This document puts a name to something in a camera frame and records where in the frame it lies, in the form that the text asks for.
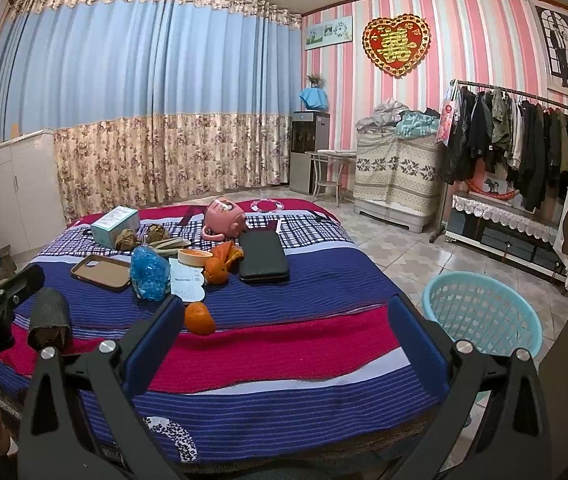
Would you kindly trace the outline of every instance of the blue plastic basket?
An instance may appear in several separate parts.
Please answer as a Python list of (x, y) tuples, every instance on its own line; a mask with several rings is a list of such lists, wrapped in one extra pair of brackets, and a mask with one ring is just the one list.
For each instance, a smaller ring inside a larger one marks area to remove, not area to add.
[(533, 308), (510, 286), (475, 272), (448, 272), (430, 280), (422, 296), (424, 317), (439, 323), (453, 341), (511, 355), (525, 348), (535, 357), (542, 325)]

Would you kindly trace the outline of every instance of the blue curtain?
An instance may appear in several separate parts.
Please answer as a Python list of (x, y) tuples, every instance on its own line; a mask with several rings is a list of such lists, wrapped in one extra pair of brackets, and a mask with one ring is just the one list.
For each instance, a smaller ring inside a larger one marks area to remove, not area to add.
[(225, 9), (116, 0), (27, 12), (0, 35), (0, 140), (152, 114), (299, 109), (301, 33)]

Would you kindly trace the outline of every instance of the storage box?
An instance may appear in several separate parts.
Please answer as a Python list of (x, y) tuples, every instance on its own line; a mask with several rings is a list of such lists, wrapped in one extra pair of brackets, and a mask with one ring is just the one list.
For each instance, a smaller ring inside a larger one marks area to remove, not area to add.
[(92, 236), (98, 244), (115, 249), (115, 241), (124, 229), (139, 229), (139, 212), (137, 209), (117, 206), (90, 226)]

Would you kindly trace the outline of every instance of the lace cloth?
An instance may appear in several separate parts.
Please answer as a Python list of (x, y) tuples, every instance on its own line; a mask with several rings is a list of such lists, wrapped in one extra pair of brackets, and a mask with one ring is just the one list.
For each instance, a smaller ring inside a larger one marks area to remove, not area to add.
[(554, 227), (513, 213), (500, 207), (498, 204), (480, 202), (479, 200), (455, 194), (453, 195), (453, 207), (458, 211), (500, 223), (511, 229), (517, 229), (520, 233), (526, 233), (551, 244), (555, 241), (555, 236), (557, 235), (557, 229)]

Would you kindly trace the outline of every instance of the photo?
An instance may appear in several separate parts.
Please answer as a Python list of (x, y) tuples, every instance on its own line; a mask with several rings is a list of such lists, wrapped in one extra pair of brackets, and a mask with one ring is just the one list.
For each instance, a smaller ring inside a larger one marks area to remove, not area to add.
[(344, 16), (329, 22), (309, 25), (305, 30), (304, 49), (353, 41), (353, 17)]
[(486, 178), (482, 185), (482, 191), (490, 194), (501, 195), (508, 192), (509, 183), (505, 180), (496, 178), (494, 175), (486, 173)]
[(549, 88), (568, 95), (568, 15), (535, 5), (538, 30), (545, 50)]

